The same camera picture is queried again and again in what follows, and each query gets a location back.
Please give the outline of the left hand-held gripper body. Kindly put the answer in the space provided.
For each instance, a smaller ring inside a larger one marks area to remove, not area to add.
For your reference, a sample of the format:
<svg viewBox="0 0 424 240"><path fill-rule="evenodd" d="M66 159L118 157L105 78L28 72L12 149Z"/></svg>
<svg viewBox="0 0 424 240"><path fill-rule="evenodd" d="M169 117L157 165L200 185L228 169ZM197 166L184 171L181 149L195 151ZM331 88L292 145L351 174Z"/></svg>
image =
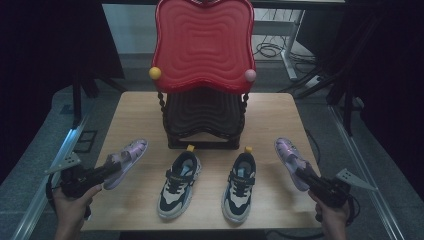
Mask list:
<svg viewBox="0 0 424 240"><path fill-rule="evenodd" d="M53 165L45 173L49 176L45 188L46 197L53 198L52 179L55 173L60 173L60 187L67 197L79 198L91 187L102 182L98 168L85 169L78 155L72 152L59 163Z"/></svg>

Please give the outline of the person's left hand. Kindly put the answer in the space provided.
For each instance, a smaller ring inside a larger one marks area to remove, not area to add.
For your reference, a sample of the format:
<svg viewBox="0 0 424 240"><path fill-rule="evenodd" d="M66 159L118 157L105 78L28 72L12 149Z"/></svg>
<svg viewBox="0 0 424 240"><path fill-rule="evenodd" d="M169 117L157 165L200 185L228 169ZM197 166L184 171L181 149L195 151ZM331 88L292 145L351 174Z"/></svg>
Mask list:
<svg viewBox="0 0 424 240"><path fill-rule="evenodd" d="M87 190L82 197L67 197L62 188L53 193L59 227L65 230L79 231L84 225L86 208L92 203L93 197L102 190L101 185L95 185Z"/></svg>

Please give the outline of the person's right hand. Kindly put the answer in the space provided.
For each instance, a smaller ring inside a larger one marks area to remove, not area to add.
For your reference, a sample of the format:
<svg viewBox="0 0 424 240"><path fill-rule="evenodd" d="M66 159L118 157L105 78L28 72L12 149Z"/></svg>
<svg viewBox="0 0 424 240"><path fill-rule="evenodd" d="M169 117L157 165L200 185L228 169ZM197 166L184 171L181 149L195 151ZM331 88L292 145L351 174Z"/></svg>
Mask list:
<svg viewBox="0 0 424 240"><path fill-rule="evenodd" d="M312 191L308 191L308 195L316 202L316 213L322 216L323 231L345 231L350 215L348 202L345 202L340 208L331 208L325 205Z"/></svg>

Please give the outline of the aluminium floor rail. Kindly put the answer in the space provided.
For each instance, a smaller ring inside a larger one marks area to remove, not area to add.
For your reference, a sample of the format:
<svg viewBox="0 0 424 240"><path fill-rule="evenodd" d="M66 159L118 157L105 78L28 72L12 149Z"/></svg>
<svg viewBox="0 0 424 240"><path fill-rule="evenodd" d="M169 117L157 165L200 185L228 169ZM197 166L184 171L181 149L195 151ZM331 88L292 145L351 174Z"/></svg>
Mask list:
<svg viewBox="0 0 424 240"><path fill-rule="evenodd" d="M46 197L46 185L56 185L59 180L59 172L70 166L75 166L80 163L80 160L72 160L70 163L66 161L72 153L73 149L80 137L84 127L89 119L89 116L83 116L75 127L71 128L64 138L53 162L50 167L44 171L44 178L36 191L34 198L30 202L26 212L19 222L15 232L10 240L29 240L32 235L42 213L48 205Z"/></svg>
<svg viewBox="0 0 424 240"><path fill-rule="evenodd" d="M351 159L353 160L357 171L359 172L359 175L361 176L362 180L364 180L368 185L372 187L372 189L368 190L368 194L370 195L371 201L374 207L376 208L376 211L389 236L389 239L405 240L404 235L398 225L398 221L395 218L391 208L389 207L388 202L383 197L380 189L378 188L378 185L375 182L375 179L373 178L368 166L366 165L366 162L359 148L357 147L356 142L345 130L341 114L333 106L329 106L328 110L332 116L332 119L334 120L334 123L338 129L340 136L342 137L342 140L348 150L348 153Z"/></svg>

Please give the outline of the black metal stand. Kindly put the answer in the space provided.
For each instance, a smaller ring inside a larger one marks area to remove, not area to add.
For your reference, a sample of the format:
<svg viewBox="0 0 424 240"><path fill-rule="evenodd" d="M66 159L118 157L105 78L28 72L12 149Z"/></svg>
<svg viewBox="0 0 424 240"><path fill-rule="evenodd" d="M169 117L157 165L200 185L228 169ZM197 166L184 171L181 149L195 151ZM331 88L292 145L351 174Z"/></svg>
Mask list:
<svg viewBox="0 0 424 240"><path fill-rule="evenodd" d="M352 135L351 117L354 111L354 87L357 82L354 67L364 54L379 21L372 13L306 10L302 16L298 41L315 56L315 67L282 92L298 90L313 76L322 80L312 88L297 93L297 99L306 98L331 85L326 96L328 105L342 105L342 123Z"/></svg>
<svg viewBox="0 0 424 240"><path fill-rule="evenodd" d="M82 93L85 93L88 98L96 98L100 92L95 82L96 79L101 80L120 93L127 91L124 86L105 75L93 71L76 71L72 76L73 129L76 129L82 123Z"/></svg>

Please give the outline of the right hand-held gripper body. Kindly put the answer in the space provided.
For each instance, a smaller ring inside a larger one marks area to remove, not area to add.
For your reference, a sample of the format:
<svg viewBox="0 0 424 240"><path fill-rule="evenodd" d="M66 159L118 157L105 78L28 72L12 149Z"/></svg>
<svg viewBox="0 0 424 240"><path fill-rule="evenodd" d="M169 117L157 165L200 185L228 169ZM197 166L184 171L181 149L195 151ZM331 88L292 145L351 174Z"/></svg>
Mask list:
<svg viewBox="0 0 424 240"><path fill-rule="evenodd" d="M352 186L366 190L376 191L377 188L354 175L347 169L341 170L332 179L311 176L310 190L325 205L332 208L341 208L350 195Z"/></svg>

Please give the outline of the white power strip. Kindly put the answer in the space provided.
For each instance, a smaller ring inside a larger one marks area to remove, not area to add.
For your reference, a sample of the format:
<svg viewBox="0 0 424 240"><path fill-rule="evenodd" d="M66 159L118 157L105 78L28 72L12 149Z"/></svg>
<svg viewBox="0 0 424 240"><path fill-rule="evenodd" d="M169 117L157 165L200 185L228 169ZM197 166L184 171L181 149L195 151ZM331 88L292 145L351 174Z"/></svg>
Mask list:
<svg viewBox="0 0 424 240"><path fill-rule="evenodd" d="M318 83L320 83L321 80L322 80L322 78L319 75L316 75L305 84L305 87L306 88L312 88L315 85L317 85Z"/></svg>

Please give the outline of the navy and white sneaker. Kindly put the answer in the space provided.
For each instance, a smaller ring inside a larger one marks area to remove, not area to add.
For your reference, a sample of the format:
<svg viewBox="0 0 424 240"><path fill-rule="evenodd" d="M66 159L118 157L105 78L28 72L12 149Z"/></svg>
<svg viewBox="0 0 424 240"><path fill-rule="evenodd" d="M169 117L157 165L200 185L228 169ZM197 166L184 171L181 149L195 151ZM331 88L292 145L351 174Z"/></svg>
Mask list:
<svg viewBox="0 0 424 240"><path fill-rule="evenodd" d="M166 181L157 203L157 212L162 219L175 219L190 205L193 185L202 168L194 149L193 145L188 145L166 171Z"/></svg>
<svg viewBox="0 0 424 240"><path fill-rule="evenodd" d="M256 162L252 151L252 147L246 147L244 152L236 158L221 201L224 217L237 224L246 221L251 209L256 176Z"/></svg>

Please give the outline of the black curtain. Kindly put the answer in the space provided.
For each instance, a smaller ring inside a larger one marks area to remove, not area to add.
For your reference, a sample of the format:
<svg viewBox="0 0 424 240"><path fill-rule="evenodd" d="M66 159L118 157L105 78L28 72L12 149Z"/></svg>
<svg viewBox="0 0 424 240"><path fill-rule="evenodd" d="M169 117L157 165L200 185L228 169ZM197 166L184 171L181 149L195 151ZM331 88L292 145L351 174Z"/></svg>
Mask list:
<svg viewBox="0 0 424 240"><path fill-rule="evenodd" d="M102 0L0 0L0 184L51 109L79 80L123 78Z"/></svg>
<svg viewBox="0 0 424 240"><path fill-rule="evenodd" d="M344 10L308 10L298 41L334 74L370 25L381 21L353 64L361 118L424 200L424 0L346 0Z"/></svg>

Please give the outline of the red and black shoe rack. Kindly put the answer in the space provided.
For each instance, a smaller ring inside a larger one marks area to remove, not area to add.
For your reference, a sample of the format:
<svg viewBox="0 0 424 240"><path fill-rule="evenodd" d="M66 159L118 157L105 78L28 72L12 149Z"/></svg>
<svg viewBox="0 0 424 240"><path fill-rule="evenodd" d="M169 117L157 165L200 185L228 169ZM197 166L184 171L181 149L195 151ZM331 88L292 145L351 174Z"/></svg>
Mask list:
<svg viewBox="0 0 424 240"><path fill-rule="evenodd" d="M149 70L171 149L237 149L256 80L249 0L160 0Z"/></svg>

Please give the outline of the purple sandal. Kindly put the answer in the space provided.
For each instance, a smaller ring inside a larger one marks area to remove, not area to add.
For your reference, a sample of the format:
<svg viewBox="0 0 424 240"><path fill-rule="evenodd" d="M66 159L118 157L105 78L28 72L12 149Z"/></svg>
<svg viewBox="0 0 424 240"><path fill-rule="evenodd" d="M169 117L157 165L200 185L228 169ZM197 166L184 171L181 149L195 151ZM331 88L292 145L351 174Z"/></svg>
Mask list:
<svg viewBox="0 0 424 240"><path fill-rule="evenodd" d="M312 168L310 162L301 156L296 146L289 139L283 137L277 138L275 141L275 149L281 162L287 168L293 183L295 179L295 171L298 168Z"/></svg>
<svg viewBox="0 0 424 240"><path fill-rule="evenodd" d="M147 150L148 142L145 139L136 139L119 152L109 154L105 163L121 163L121 170L114 173L116 180L112 184L103 184L106 190L112 190L120 184L128 171L141 159Z"/></svg>

